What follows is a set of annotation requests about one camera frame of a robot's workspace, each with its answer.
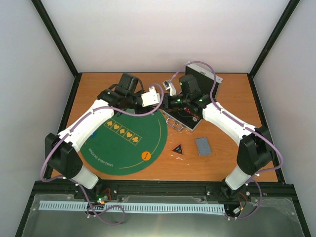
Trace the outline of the black triangular button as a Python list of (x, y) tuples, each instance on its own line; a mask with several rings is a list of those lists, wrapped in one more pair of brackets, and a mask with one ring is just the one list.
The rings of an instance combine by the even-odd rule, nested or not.
[(172, 149), (173, 152), (177, 153), (177, 154), (180, 154), (180, 155), (183, 155), (183, 148), (182, 148), (182, 144), (178, 144), (177, 146), (175, 146), (173, 149)]

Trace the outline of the orange big blind button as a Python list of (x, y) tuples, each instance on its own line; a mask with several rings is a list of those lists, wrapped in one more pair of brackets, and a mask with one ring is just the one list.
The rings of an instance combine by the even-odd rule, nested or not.
[(143, 161), (148, 161), (150, 160), (152, 157), (152, 154), (148, 151), (144, 151), (142, 154), (141, 154), (141, 158)]

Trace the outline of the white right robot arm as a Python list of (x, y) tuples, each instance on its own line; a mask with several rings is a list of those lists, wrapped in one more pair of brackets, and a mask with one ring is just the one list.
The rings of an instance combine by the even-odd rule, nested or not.
[(234, 116), (216, 102), (212, 93), (204, 93), (193, 75), (179, 78), (181, 93), (176, 94), (170, 81), (163, 86), (168, 91), (164, 95), (162, 108), (188, 108), (192, 113), (217, 126), (238, 146), (237, 165), (223, 180), (221, 193), (224, 199), (235, 198), (246, 181), (274, 159), (271, 136), (264, 126), (256, 128)]

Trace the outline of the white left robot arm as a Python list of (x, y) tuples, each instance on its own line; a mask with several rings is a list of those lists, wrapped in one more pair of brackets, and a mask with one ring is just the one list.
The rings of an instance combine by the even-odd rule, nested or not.
[(156, 88), (161, 88), (161, 85), (153, 83), (148, 91), (144, 88), (136, 91), (139, 84), (142, 82), (138, 77), (122, 74), (119, 82), (103, 90), (92, 106), (72, 125), (57, 135), (48, 134), (45, 138), (46, 158), (40, 171), (41, 180), (53, 180), (44, 178), (46, 167), (50, 165), (59, 172), (60, 178), (84, 186), (87, 195), (93, 199), (99, 198), (103, 192), (102, 185), (98, 183), (99, 178), (83, 165), (78, 152), (98, 127), (111, 119), (115, 112), (144, 117), (159, 109), (164, 93), (157, 92)]

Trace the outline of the row of red dice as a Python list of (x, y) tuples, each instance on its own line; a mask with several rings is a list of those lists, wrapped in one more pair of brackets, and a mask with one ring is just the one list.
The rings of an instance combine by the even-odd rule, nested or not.
[(183, 110), (191, 115), (194, 115), (196, 112), (192, 108), (184, 107)]

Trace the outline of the aluminium poker case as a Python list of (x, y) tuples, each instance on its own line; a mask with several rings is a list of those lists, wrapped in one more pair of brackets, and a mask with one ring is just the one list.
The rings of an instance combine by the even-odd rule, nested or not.
[(166, 115), (166, 123), (177, 131), (186, 129), (194, 131), (203, 119), (202, 110), (211, 103), (211, 99), (216, 100), (218, 89), (223, 79), (197, 64), (190, 64), (185, 67), (185, 74), (179, 78), (180, 92), (183, 95), (184, 107), (195, 110), (195, 115), (200, 116), (199, 122), (192, 120), (191, 114), (185, 112), (183, 108), (176, 110), (162, 110)]

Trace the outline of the round green poker mat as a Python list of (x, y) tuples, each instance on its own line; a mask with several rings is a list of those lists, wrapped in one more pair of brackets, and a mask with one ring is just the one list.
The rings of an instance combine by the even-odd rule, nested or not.
[[(168, 130), (162, 112), (156, 111), (145, 117), (114, 115), (96, 132), (80, 149), (84, 160), (101, 173), (122, 176), (154, 163), (165, 147)], [(152, 154), (150, 160), (142, 160), (144, 151)]]

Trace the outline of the loose blue card deck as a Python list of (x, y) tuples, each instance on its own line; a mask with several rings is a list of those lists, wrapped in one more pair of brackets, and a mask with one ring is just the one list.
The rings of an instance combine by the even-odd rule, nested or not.
[(206, 137), (195, 139), (199, 156), (208, 156), (212, 153), (208, 139)]

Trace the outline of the metal front plate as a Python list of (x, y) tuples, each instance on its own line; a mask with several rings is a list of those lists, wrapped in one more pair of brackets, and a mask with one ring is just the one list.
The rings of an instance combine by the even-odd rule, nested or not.
[[(308, 237), (290, 198), (268, 198), (259, 210), (252, 199), (239, 218), (216, 214), (146, 214), (39, 210), (40, 201), (79, 201), (66, 195), (37, 195), (19, 237)], [(124, 203), (175, 203), (171, 197), (130, 197)]]

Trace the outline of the black aluminium frame rail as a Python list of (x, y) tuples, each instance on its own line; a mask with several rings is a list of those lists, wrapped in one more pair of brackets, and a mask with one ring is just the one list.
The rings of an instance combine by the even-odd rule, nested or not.
[(237, 197), (239, 193), (254, 197), (262, 193), (263, 197), (294, 197), (296, 191), (293, 185), (281, 182), (260, 182), (257, 186), (250, 183), (236, 191), (229, 191), (223, 182), (202, 181), (127, 181), (103, 180), (92, 189), (86, 190), (90, 197), (110, 193), (113, 199), (117, 196), (206, 196), (208, 200), (224, 198), (225, 200)]

